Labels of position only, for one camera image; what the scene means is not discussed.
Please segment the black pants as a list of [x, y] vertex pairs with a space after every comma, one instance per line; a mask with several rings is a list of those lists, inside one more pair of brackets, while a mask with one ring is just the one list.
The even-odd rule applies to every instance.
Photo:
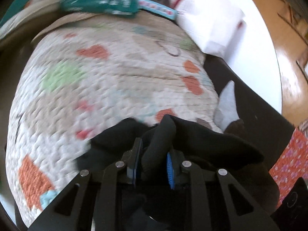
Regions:
[[[126, 161], [136, 138], [142, 139], [136, 184], [128, 184]], [[124, 229], [142, 209], [170, 230], [278, 230], [271, 218], [278, 186], [262, 153], [239, 137], [166, 115], [152, 127], [124, 119], [89, 144], [77, 166], [101, 179], [96, 228], [114, 218]], [[183, 153], [175, 189], [168, 182], [170, 151]]]

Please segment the red floral cloth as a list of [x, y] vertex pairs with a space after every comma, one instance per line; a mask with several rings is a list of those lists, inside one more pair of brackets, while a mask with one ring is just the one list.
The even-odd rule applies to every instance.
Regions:
[[307, 179], [307, 137], [298, 128], [269, 173], [279, 188], [277, 207], [280, 207], [297, 179]]

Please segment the white sock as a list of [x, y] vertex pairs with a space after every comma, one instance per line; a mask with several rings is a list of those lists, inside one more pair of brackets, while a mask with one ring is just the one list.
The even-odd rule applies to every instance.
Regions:
[[235, 99], [235, 84], [230, 80], [219, 96], [218, 106], [214, 114], [214, 123], [225, 131], [234, 121], [239, 120]]

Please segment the quilted heart pattern bedspread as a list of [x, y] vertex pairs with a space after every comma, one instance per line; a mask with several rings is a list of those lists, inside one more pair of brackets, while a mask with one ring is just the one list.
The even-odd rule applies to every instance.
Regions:
[[10, 109], [5, 161], [27, 226], [77, 175], [90, 139], [123, 119], [152, 126], [170, 114], [221, 132], [205, 55], [167, 19], [74, 13], [33, 46]]

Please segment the green paper ream pack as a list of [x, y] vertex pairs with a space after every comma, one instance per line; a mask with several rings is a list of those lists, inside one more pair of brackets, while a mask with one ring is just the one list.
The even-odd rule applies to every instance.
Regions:
[[138, 11], [137, 0], [60, 0], [65, 12], [85, 12], [134, 17]]

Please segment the light blue flat box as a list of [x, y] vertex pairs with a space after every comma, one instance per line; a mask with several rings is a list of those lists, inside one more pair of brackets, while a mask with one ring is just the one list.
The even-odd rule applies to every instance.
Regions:
[[139, 9], [154, 13], [164, 18], [175, 21], [177, 11], [169, 8], [168, 6], [154, 2], [152, 0], [137, 0]]

